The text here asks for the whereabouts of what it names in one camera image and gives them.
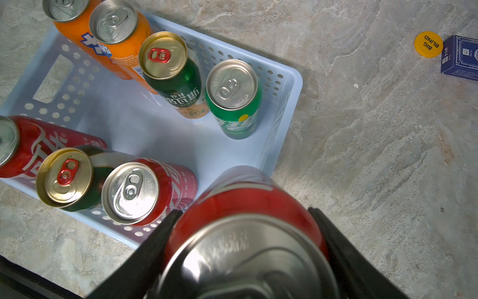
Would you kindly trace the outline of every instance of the sprite can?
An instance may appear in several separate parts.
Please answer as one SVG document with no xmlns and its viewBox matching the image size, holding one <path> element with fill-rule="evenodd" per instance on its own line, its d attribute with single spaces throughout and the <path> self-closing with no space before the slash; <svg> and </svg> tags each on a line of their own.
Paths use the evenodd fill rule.
<svg viewBox="0 0 478 299">
<path fill-rule="evenodd" d="M 212 68 L 206 102 L 228 137 L 244 139 L 256 130 L 261 91 L 256 74 L 244 61 L 224 60 Z"/>
<path fill-rule="evenodd" d="M 102 208 L 101 191 L 106 178 L 113 169 L 135 158 L 92 145 L 59 149 L 38 170 L 38 197 L 68 212 Z"/>
<path fill-rule="evenodd" d="M 139 61 L 146 82 L 181 115 L 197 119 L 209 112 L 199 68 L 180 36 L 167 31 L 151 35 L 141 45 Z"/>
</svg>

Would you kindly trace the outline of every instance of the can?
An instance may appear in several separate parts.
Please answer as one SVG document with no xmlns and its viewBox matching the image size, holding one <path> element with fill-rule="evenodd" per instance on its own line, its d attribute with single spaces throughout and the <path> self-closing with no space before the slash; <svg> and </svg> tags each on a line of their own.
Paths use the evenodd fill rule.
<svg viewBox="0 0 478 299">
<path fill-rule="evenodd" d="M 252 67 L 238 59 L 215 65 L 206 80 L 206 102 L 224 134 L 233 139 L 249 137 L 257 128 L 261 104 Z"/>
<path fill-rule="evenodd" d="M 196 193 L 196 176 L 189 168 L 140 158 L 108 176 L 101 200 L 112 220 L 143 226 L 160 223 L 172 210 L 186 208 Z"/>
<path fill-rule="evenodd" d="M 103 52 L 153 94 L 138 62 L 141 43 L 153 30 L 148 19 L 125 0 L 106 0 L 91 13 L 89 28 Z"/>
<path fill-rule="evenodd" d="M 327 254 L 299 202 L 260 170 L 237 166 L 174 225 L 153 289 L 164 299 L 339 298 Z"/>
<path fill-rule="evenodd" d="M 82 144 L 107 147 L 98 137 L 28 116 L 0 116 L 0 177 L 35 178 L 49 154 Z"/>
<path fill-rule="evenodd" d="M 38 170 L 38 197 L 68 212 L 101 208 L 101 190 L 108 175 L 135 158 L 91 145 L 59 149 Z"/>
<path fill-rule="evenodd" d="M 199 68 L 180 36 L 168 31 L 151 35 L 141 45 L 139 63 L 146 82 L 181 115 L 198 119 L 209 112 Z"/>
<path fill-rule="evenodd" d="M 89 30 L 89 18 L 101 0 L 43 0 L 43 11 L 58 31 L 102 66 L 123 80 L 133 79 L 100 48 Z"/>
</svg>

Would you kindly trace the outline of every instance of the gray marble surface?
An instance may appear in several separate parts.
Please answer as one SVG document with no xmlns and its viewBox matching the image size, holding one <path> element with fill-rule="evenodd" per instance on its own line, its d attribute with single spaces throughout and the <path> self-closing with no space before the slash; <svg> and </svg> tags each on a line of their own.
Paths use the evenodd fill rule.
<svg viewBox="0 0 478 299">
<path fill-rule="evenodd" d="M 410 298 L 478 294 L 478 82 L 440 74 L 415 36 L 478 38 L 476 0 L 139 0 L 297 68 L 304 87 L 273 178 L 321 208 Z M 0 1 L 0 102 L 50 26 Z M 0 184 L 0 254 L 86 295 L 132 249 Z"/>
</svg>

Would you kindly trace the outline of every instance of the barcode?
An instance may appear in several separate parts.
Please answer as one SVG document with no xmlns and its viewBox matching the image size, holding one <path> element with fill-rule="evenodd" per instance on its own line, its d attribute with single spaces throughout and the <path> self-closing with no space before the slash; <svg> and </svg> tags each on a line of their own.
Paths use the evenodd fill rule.
<svg viewBox="0 0 478 299">
<path fill-rule="evenodd" d="M 141 70 L 141 66 L 134 66 L 133 70 L 138 73 L 141 77 L 143 77 L 143 70 Z"/>
</svg>

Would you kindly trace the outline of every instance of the plastic basket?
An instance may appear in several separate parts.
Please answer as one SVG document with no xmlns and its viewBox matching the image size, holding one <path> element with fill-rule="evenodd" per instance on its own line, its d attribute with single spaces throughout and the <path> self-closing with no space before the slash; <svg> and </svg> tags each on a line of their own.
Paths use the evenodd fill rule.
<svg viewBox="0 0 478 299">
<path fill-rule="evenodd" d="M 299 72 L 168 20 L 146 16 L 156 31 L 171 31 L 186 41 L 197 54 L 204 76 L 213 65 L 229 58 L 252 66 L 263 90 L 254 134 L 243 140 L 230 139 L 211 113 L 198 120 L 182 117 L 134 80 L 116 78 L 55 28 L 45 37 L 0 114 L 28 115 L 96 135 L 116 151 L 185 165 L 197 176 L 198 195 L 233 166 L 250 165 L 271 175 L 302 88 Z M 73 68 L 61 78 L 64 81 L 51 102 L 36 100 L 37 90 L 60 55 L 71 61 Z M 32 181 L 3 181 L 37 197 Z M 119 225 L 103 210 L 65 213 L 134 248 L 157 226 Z"/>
</svg>

